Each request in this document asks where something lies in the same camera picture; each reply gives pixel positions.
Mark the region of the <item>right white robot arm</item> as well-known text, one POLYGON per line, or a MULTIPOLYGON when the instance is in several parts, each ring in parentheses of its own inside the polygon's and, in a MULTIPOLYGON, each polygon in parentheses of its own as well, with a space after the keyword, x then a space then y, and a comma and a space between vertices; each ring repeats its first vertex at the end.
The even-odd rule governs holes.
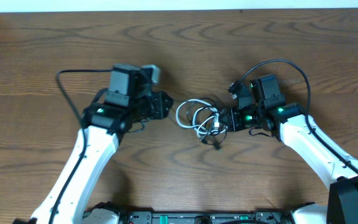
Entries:
POLYGON ((232 83, 228 92, 237 105, 220 121, 230 132, 258 130, 292 148, 329 190, 326 206, 304 203, 280 217, 281 223, 358 223, 358 159, 326 135, 298 103, 288 104, 274 75, 246 86, 232 83))

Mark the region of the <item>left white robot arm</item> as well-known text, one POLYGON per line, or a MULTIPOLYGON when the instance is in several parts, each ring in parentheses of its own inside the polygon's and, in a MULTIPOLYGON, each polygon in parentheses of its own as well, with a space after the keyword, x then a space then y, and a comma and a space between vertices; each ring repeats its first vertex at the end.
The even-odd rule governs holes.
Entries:
POLYGON ((46 199, 33 212, 29 223, 111 223, 123 221, 119 212, 94 208, 86 212, 99 177, 134 123, 168 116, 173 100, 154 91, 160 69, 116 64, 108 70, 109 86, 100 89, 82 113, 72 153, 46 199))

